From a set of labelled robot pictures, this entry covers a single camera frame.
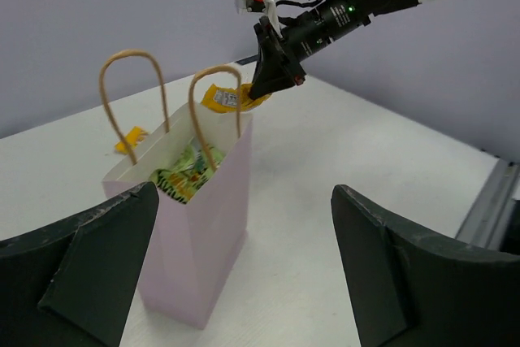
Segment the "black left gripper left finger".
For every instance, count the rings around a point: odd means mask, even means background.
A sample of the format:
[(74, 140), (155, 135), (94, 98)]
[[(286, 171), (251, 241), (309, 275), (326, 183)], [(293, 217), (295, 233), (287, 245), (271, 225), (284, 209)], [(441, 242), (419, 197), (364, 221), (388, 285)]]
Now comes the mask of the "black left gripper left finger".
[(158, 211), (141, 183), (1, 242), (3, 346), (117, 346)]

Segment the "yellow M&M packet large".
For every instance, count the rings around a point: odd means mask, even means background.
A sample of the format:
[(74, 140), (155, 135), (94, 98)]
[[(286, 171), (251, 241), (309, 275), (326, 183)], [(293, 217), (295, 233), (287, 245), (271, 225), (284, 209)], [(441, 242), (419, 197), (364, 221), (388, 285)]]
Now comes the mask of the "yellow M&M packet large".
[[(144, 139), (147, 138), (149, 133), (143, 128), (134, 126), (130, 132), (125, 136), (126, 142), (130, 145), (131, 149), (134, 150)], [(115, 145), (115, 152), (118, 154), (128, 154), (127, 147), (122, 141), (119, 141)]]

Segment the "green Himalaya snack packet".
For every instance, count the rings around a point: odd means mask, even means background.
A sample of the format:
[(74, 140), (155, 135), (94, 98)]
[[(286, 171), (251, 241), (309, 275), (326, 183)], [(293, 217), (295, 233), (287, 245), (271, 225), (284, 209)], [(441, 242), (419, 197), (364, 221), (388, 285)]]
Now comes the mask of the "green Himalaya snack packet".
[(156, 169), (149, 180), (167, 196), (187, 204), (214, 173), (210, 160), (194, 137), (172, 165)]

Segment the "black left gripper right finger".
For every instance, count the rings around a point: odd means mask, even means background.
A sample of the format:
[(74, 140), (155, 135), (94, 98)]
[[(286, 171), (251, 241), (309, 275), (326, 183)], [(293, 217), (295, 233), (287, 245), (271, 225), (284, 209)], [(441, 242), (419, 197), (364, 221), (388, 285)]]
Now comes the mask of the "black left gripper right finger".
[(518, 345), (517, 255), (440, 234), (344, 184), (331, 214), (362, 345)]

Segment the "yellow M&M packet small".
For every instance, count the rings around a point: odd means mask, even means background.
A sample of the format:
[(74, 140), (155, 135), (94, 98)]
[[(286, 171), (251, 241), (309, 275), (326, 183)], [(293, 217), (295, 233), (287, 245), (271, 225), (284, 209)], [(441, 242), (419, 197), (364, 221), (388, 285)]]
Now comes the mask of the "yellow M&M packet small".
[(251, 83), (244, 83), (239, 89), (224, 88), (212, 84), (201, 100), (201, 104), (220, 114), (235, 112), (238, 103), (240, 103), (242, 112), (251, 111), (271, 97), (270, 94), (267, 94), (253, 100), (249, 97), (251, 87)]

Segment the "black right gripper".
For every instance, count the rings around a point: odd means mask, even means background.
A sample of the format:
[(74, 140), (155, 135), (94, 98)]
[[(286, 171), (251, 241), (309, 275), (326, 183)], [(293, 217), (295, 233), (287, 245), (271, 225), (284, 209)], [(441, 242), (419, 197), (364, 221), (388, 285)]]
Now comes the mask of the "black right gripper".
[(370, 17), (347, 0), (325, 0), (301, 13), (281, 29), (281, 36), (266, 16), (261, 17), (254, 26), (258, 60), (249, 98), (257, 100), (299, 85), (306, 76), (302, 61), (370, 23)]

